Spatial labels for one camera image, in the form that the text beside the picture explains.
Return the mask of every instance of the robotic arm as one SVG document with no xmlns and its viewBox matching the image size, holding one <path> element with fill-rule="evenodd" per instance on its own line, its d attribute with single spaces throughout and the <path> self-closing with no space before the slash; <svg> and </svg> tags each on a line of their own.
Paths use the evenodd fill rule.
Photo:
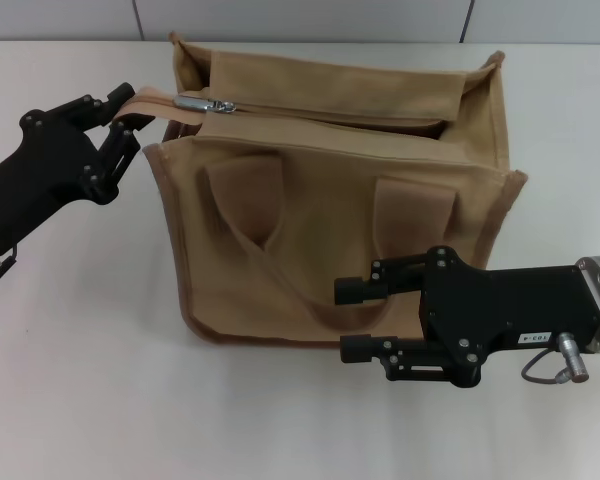
<svg viewBox="0 0 600 480">
<path fill-rule="evenodd" d="M 22 143 L 0 163 L 0 279 L 16 262 L 18 242 L 64 205 L 75 200 L 106 205 L 117 197 L 118 182 L 140 149 L 133 131 L 153 117 L 116 120 L 100 149 L 85 132 L 109 124 L 134 93 L 122 84 L 106 102 L 86 95 L 20 119 Z M 481 365 L 500 350 L 544 348 L 522 374 L 552 384 L 587 380 L 581 354 L 600 353 L 600 257 L 583 258 L 576 266 L 484 271 L 440 246 L 423 255 L 376 260 L 368 281 L 335 281 L 336 304 L 417 291 L 424 340 L 344 336 L 342 361 L 377 357 L 389 380 L 473 387 Z M 566 361 L 555 378 L 527 374 L 555 350 Z"/>
</svg>

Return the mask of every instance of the zipper pull tab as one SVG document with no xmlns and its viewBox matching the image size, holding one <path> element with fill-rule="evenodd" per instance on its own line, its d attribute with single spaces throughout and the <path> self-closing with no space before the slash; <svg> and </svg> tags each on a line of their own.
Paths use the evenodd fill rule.
<svg viewBox="0 0 600 480">
<path fill-rule="evenodd" d="M 195 112 L 233 113 L 236 111 L 236 104 L 232 102 L 205 100 L 204 98 L 187 97 L 186 95 L 176 95 L 173 104 L 178 108 Z"/>
</svg>

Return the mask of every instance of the label sticker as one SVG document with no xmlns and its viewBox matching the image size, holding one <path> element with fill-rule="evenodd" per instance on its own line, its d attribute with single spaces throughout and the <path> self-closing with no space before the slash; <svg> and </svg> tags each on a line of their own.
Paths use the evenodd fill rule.
<svg viewBox="0 0 600 480">
<path fill-rule="evenodd" d="M 520 343 L 547 343 L 551 340 L 551 332 L 523 333 L 518 339 Z"/>
</svg>

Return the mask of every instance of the white table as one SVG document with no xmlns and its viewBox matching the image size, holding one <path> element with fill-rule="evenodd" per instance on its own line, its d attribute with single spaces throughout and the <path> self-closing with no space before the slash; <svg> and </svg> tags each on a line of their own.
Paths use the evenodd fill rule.
<svg viewBox="0 0 600 480">
<path fill-rule="evenodd" d="M 600 254 L 600 46 L 226 45 L 379 67 L 473 68 L 507 53 L 512 166 L 530 181 L 492 268 Z M 0 42 L 0 160 L 18 119 L 120 82 L 173 90 L 162 43 Z M 155 122 L 139 138 L 161 138 Z M 94 131 L 99 144 L 105 129 Z M 471 390 L 389 383 L 335 351 L 218 347 L 181 320 L 157 187 L 142 156 L 102 208 L 64 208 L 0 283 L 0 479 L 600 477 L 591 380 L 524 382 L 499 353 Z M 550 356 L 536 370 L 552 375 Z"/>
</svg>

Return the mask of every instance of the canvas tote bag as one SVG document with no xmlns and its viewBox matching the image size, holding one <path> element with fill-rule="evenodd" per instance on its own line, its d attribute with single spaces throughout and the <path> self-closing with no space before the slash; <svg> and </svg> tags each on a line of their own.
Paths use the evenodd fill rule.
<svg viewBox="0 0 600 480">
<path fill-rule="evenodd" d="M 187 324 L 259 344 L 421 338 L 419 294 L 335 306 L 333 281 L 440 244 L 486 265 L 526 181 L 509 169 L 504 55 L 409 72 L 172 41 L 181 96 L 146 88 L 118 116 L 170 120 L 145 154 Z"/>
</svg>

